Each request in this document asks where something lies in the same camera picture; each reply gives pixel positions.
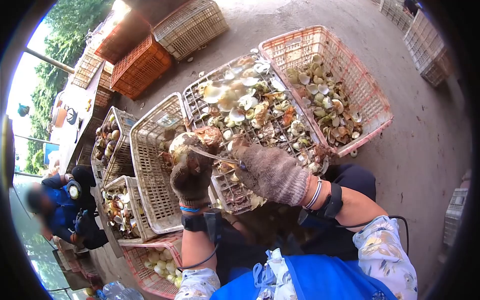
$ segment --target bracelet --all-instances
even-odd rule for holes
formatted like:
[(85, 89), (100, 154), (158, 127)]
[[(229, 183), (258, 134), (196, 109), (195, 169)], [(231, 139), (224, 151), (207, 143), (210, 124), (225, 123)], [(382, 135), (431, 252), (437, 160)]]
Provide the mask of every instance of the bracelet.
[(200, 210), (200, 208), (189, 208), (189, 207), (180, 206), (180, 210), (183, 210), (185, 212), (196, 213)]
[(303, 208), (305, 209), (311, 209), (311, 207), (317, 202), (318, 195), (320, 195), (320, 189), (322, 188), (322, 180), (319, 178), (318, 179), (318, 185), (317, 185), (317, 190), (315, 191), (315, 194), (313, 195), (312, 199), (306, 206)]

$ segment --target sky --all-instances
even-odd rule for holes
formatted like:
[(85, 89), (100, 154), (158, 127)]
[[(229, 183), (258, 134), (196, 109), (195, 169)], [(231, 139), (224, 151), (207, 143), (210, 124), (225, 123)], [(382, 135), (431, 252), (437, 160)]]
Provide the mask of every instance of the sky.
[[(28, 47), (38, 53), (45, 54), (45, 37), (50, 33), (50, 28), (44, 22), (40, 23), (33, 34)], [(35, 111), (31, 94), (39, 83), (39, 78), (35, 73), (35, 67), (41, 62), (40, 59), (28, 53), (23, 53), (20, 63), (13, 77), (12, 87), (8, 96), (7, 114), (13, 120), (13, 132), (15, 134), (29, 136), (31, 130), (30, 118), (27, 116), (20, 117), (17, 113), (18, 104), (30, 107), (29, 114)], [(20, 166), (20, 170), (24, 169), (27, 157), (27, 139), (15, 137), (15, 151), (19, 155), (20, 160), (16, 164)]]

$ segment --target blue apron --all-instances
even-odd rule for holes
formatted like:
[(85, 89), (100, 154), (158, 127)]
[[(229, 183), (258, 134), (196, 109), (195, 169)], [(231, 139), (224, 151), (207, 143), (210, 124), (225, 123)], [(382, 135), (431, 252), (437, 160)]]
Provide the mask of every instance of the blue apron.
[[(284, 258), (299, 300), (396, 300), (385, 284), (363, 273), (358, 261), (344, 262), (337, 257), (314, 254)], [(260, 289), (254, 286), (250, 271), (218, 289), (211, 299), (255, 300)]]
[(55, 205), (55, 211), (47, 218), (47, 225), (50, 230), (55, 230), (59, 227), (75, 230), (74, 220), (77, 217), (79, 208), (76, 202), (70, 198), (70, 194), (66, 192), (66, 186), (60, 189), (53, 189), (44, 185), (43, 189), (50, 201)]

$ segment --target metal pole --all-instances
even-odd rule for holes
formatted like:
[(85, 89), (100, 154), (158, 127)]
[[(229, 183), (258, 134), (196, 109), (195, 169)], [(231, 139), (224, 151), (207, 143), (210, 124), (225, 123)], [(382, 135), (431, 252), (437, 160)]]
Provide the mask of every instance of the metal pole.
[(75, 74), (75, 70), (72, 69), (71, 67), (67, 66), (67, 65), (64, 64), (64, 63), (61, 63), (61, 62), (59, 62), (59, 61), (57, 61), (57, 60), (54, 60), (54, 59), (52, 59), (52, 58), (50, 58), (50, 57), (48, 57), (48, 56), (45, 56), (45, 55), (40, 54), (40, 53), (38, 53), (38, 52), (36, 52), (36, 51), (33, 51), (33, 50), (31, 50), (31, 49), (29, 49), (29, 48), (27, 48), (27, 47), (25, 47), (25, 52), (26, 52), (26, 53), (29, 53), (29, 54), (31, 54), (31, 55), (33, 55), (33, 56), (36, 56), (36, 57), (40, 58), (41, 60), (48, 62), (48, 63), (51, 64), (52, 66), (57, 67), (57, 68), (59, 68), (59, 69), (61, 69), (61, 70), (64, 70), (65, 72), (68, 72), (68, 73), (70, 73), (70, 74)]
[(43, 175), (23, 173), (23, 172), (18, 172), (18, 171), (15, 171), (15, 174), (17, 174), (17, 175), (23, 175), (23, 176), (30, 176), (30, 177), (38, 177), (38, 178), (42, 178), (42, 177), (43, 177)]
[(15, 136), (18, 136), (18, 137), (23, 137), (24, 139), (27, 139), (27, 140), (30, 140), (30, 141), (36, 141), (36, 142), (41, 142), (41, 143), (46, 143), (46, 144), (51, 144), (51, 145), (58, 145), (58, 146), (60, 146), (60, 144), (52, 143), (51, 141), (40, 140), (40, 139), (36, 139), (36, 138), (33, 138), (33, 137), (27, 137), (27, 136), (22, 136), (22, 135), (18, 135), (18, 134), (14, 134), (14, 135), (15, 135)]

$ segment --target hand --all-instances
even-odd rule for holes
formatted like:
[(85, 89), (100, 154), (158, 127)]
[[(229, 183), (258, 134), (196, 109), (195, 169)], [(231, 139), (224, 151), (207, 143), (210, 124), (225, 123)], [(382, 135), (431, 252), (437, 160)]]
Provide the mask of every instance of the hand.
[(233, 155), (247, 167), (236, 168), (235, 175), (255, 194), (290, 206), (299, 205), (306, 195), (309, 173), (286, 151), (234, 141)]
[(88, 215), (88, 210), (80, 208), (80, 212), (77, 213), (77, 218), (75, 219), (75, 233), (86, 237), (91, 235), (95, 229), (97, 229), (96, 222)]
[(196, 159), (194, 166), (179, 162), (170, 175), (170, 185), (180, 201), (180, 206), (202, 208), (210, 203), (208, 186), (212, 176), (213, 160), (191, 151), (187, 161)]
[(70, 193), (70, 187), (76, 187), (77, 190), (78, 190), (78, 198), (80, 198), (80, 196), (82, 195), (82, 187), (80, 186), (80, 184), (73, 178), (70, 178), (70, 180), (68, 181), (67, 183), (67, 192)]

